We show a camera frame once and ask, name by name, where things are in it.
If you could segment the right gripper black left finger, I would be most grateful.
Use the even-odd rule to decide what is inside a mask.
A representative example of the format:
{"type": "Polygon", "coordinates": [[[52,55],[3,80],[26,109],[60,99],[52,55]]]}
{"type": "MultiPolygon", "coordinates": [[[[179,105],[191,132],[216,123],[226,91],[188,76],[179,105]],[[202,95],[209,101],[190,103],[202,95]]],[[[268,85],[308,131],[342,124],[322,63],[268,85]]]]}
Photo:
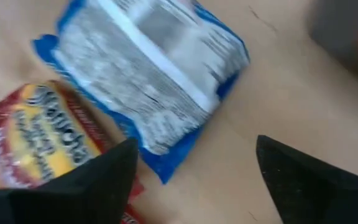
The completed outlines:
{"type": "Polygon", "coordinates": [[[15,223],[119,223],[135,179],[138,149],[127,139],[35,189],[11,195],[15,223]]]}

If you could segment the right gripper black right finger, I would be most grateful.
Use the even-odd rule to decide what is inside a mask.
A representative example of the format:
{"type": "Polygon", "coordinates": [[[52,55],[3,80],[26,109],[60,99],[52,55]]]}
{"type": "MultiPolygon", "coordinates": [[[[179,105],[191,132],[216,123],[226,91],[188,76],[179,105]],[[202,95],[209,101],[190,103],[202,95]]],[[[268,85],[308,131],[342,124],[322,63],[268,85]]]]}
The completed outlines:
{"type": "Polygon", "coordinates": [[[264,135],[256,155],[282,222],[358,224],[358,175],[264,135]]]}

